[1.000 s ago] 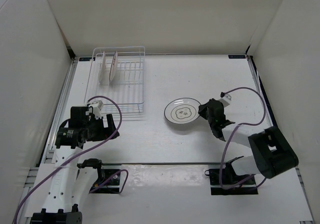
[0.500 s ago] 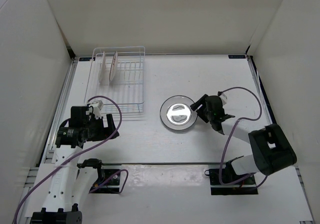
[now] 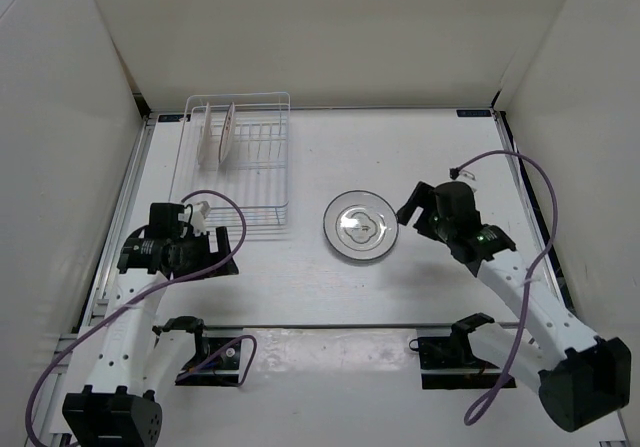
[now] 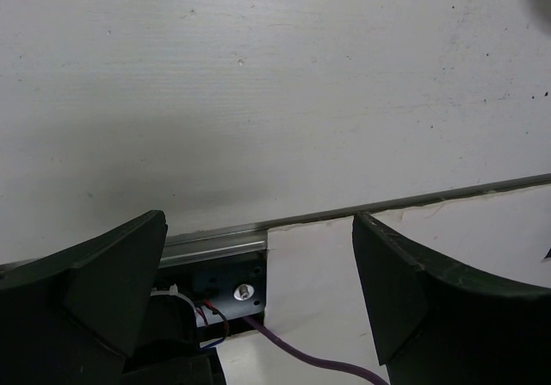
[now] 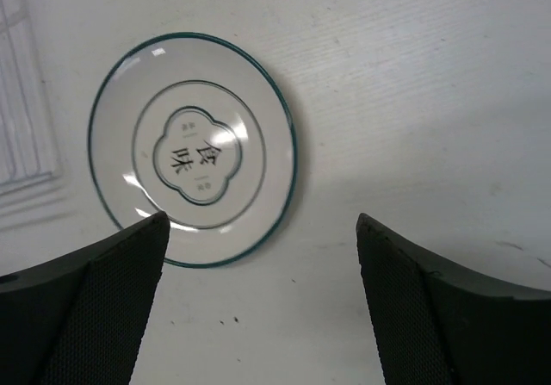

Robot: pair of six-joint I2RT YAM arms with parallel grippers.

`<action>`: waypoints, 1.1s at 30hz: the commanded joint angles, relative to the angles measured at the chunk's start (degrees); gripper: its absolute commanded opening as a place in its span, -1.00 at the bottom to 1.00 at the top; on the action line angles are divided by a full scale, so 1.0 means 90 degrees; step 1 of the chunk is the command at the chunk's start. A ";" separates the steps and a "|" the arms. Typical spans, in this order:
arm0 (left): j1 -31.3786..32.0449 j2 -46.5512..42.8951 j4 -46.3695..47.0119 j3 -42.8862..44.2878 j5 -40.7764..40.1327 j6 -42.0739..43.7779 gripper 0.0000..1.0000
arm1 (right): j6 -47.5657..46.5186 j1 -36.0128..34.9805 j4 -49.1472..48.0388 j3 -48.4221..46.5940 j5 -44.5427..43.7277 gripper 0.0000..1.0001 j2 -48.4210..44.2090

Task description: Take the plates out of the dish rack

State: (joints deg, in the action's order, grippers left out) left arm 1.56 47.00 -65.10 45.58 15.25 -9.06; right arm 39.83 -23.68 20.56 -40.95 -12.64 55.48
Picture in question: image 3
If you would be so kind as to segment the white plate with dark rim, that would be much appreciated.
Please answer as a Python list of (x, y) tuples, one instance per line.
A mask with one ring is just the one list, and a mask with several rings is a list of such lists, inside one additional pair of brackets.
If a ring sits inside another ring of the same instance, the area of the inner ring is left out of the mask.
[(375, 262), (389, 254), (398, 239), (398, 222), (391, 205), (366, 190), (339, 194), (323, 214), (329, 246), (353, 262)]

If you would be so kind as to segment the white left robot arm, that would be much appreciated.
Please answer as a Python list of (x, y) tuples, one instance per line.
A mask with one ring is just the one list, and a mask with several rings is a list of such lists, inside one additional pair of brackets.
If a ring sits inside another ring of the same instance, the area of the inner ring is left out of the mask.
[(209, 233), (209, 204), (154, 203), (148, 222), (125, 240), (104, 340), (79, 392), (62, 415), (81, 446), (154, 446), (161, 398), (189, 374), (214, 363), (204, 322), (179, 316), (159, 323), (163, 283), (236, 275), (228, 232)]

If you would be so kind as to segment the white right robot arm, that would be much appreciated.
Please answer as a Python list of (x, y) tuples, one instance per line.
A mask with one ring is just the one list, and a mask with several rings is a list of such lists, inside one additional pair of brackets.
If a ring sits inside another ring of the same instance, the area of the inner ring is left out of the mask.
[(631, 351), (606, 340), (574, 316), (545, 283), (526, 277), (514, 241), (482, 222), (472, 188), (458, 181), (416, 185), (396, 218), (421, 236), (444, 244), (452, 257), (489, 287), (523, 322), (534, 341), (509, 333), (477, 313), (455, 322), (446, 344), (427, 348), (437, 364), (470, 367), (485, 361), (536, 393), (551, 420), (574, 432), (626, 407)]

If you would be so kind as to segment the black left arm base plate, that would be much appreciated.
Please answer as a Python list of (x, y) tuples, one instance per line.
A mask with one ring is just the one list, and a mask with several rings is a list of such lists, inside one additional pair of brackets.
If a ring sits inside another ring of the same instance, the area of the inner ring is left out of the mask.
[[(209, 354), (231, 341), (231, 337), (204, 337), (203, 350), (184, 365), (178, 376), (204, 361)], [(220, 356), (210, 360), (200, 371), (180, 380), (176, 378), (176, 386), (194, 387), (232, 387), (239, 382), (241, 346), (234, 344)]]

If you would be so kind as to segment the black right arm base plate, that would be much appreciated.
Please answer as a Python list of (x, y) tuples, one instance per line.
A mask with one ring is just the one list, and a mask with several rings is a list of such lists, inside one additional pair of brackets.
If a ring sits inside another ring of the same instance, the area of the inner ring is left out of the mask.
[(423, 390), (487, 390), (500, 376), (493, 364), (453, 353), (448, 337), (417, 337), (408, 347), (418, 355)]

